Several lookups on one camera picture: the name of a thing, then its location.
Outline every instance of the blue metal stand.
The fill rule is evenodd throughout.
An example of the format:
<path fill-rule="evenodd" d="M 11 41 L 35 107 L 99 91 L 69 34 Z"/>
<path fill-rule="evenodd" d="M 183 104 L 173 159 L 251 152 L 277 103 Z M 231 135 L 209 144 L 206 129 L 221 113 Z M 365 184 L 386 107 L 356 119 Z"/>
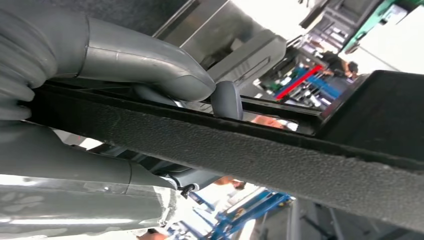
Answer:
<path fill-rule="evenodd" d="M 219 214 L 220 221 L 214 227 L 210 239 L 229 239 L 232 234 L 240 231 L 247 221 L 260 218 L 266 212 L 288 200 L 290 200 L 290 195 L 286 193 L 265 190 L 231 213 Z"/>
<path fill-rule="evenodd" d="M 208 211 L 214 211 L 215 208 L 212 204 L 202 199 L 199 195 L 192 192 L 189 195 L 198 204 L 205 204 L 208 207 Z M 232 209 L 231 212 L 224 211 L 218 213 L 215 216 L 219 222 L 213 224 L 207 217 L 204 216 L 205 212 L 201 212 L 201 209 L 193 209 L 193 211 L 211 227 L 212 231 L 207 235 L 203 236 L 201 233 L 190 226 L 187 222 L 181 221 L 179 224 L 183 226 L 187 232 L 190 232 L 197 239 L 208 239 L 208 240 L 228 240 L 231 235 L 240 231 L 245 223 L 251 219 L 257 219 L 263 216 L 266 212 L 272 210 L 281 203 L 285 203 L 291 199 L 290 195 L 283 192 L 273 192 L 265 189 L 249 201 L 246 201 L 236 209 Z"/>

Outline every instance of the silver metal panel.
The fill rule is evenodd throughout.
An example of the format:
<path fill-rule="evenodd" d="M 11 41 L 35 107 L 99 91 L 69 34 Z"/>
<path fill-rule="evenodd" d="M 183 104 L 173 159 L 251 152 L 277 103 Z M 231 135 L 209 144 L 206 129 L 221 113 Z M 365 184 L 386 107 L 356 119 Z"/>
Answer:
<path fill-rule="evenodd" d="M 206 0 L 164 41 L 181 47 L 197 62 L 222 49 L 230 50 L 238 39 L 247 42 L 264 28 L 229 0 Z"/>
<path fill-rule="evenodd" d="M 228 1 L 206 0 L 202 2 L 164 41 L 180 47 Z"/>

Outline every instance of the red stripe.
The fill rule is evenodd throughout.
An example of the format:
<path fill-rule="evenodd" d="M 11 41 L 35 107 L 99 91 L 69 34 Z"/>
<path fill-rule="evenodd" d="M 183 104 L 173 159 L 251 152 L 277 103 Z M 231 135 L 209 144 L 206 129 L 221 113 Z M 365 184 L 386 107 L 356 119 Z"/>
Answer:
<path fill-rule="evenodd" d="M 314 73 L 318 72 L 319 70 L 323 69 L 323 66 L 316 65 L 314 68 L 312 68 L 310 71 L 305 73 L 303 76 L 301 76 L 297 81 L 295 81 L 292 85 L 290 85 L 288 88 L 286 88 L 284 91 L 280 92 L 280 94 L 277 95 L 276 99 L 280 100 L 284 96 L 286 96 L 288 93 L 290 93 L 291 90 L 299 86 L 301 83 L 303 83 L 307 78 L 312 76 Z"/>

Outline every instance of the blue machine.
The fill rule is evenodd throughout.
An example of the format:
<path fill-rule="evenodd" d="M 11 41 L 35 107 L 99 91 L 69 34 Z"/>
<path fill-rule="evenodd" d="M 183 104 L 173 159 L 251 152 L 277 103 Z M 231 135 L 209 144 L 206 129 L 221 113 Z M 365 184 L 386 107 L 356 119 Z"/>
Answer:
<path fill-rule="evenodd" d="M 295 83 L 300 77 L 302 77 L 308 72 L 307 69 L 304 67 L 296 67 L 295 71 L 298 72 L 297 77 L 293 78 L 288 84 L 284 85 L 281 89 L 279 89 L 279 91 L 275 93 L 275 96 L 278 96 L 281 92 L 283 92 L 285 89 L 287 89 L 290 85 Z M 342 92 L 345 90 L 345 87 L 347 87 L 348 83 L 346 82 L 346 84 L 344 84 L 340 81 L 325 81 L 320 77 L 314 75 L 308 77 L 306 81 L 310 83 L 313 87 L 319 89 L 324 95 L 329 96 L 332 99 L 336 99 L 337 97 L 339 97 L 340 94 L 342 94 Z"/>
<path fill-rule="evenodd" d="M 203 235 L 199 230 L 194 229 L 187 222 L 181 221 L 179 224 L 182 225 L 197 239 L 210 239 L 210 240 L 228 240 L 230 236 L 241 229 L 243 229 L 245 223 L 251 219 L 257 219 L 262 217 L 266 212 L 272 210 L 276 206 L 286 203 L 291 199 L 291 196 L 283 192 L 273 192 L 268 189 L 264 189 L 262 192 L 257 194 L 255 197 L 245 201 L 241 200 L 242 203 L 237 208 L 230 208 L 231 211 L 226 210 L 218 213 L 215 216 L 217 224 L 214 224 L 208 219 L 207 214 L 209 211 L 214 211 L 214 206 L 204 199 L 202 199 L 196 193 L 190 193 L 190 197 L 193 198 L 199 204 L 205 204 L 207 210 L 194 209 L 194 212 L 211 227 L 211 232 L 207 235 Z"/>

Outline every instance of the person's arm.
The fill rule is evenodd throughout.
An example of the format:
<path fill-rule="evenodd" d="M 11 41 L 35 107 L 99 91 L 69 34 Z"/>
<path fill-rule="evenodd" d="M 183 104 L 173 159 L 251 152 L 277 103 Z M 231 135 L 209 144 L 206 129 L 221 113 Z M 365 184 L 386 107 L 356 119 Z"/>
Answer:
<path fill-rule="evenodd" d="M 341 66 L 343 67 L 344 74 L 345 74 L 347 77 L 352 76 L 352 72 L 349 70 L 349 63 L 348 63 L 348 62 L 346 62 L 346 61 L 344 61 L 344 60 L 342 59 L 342 60 L 341 60 Z"/>

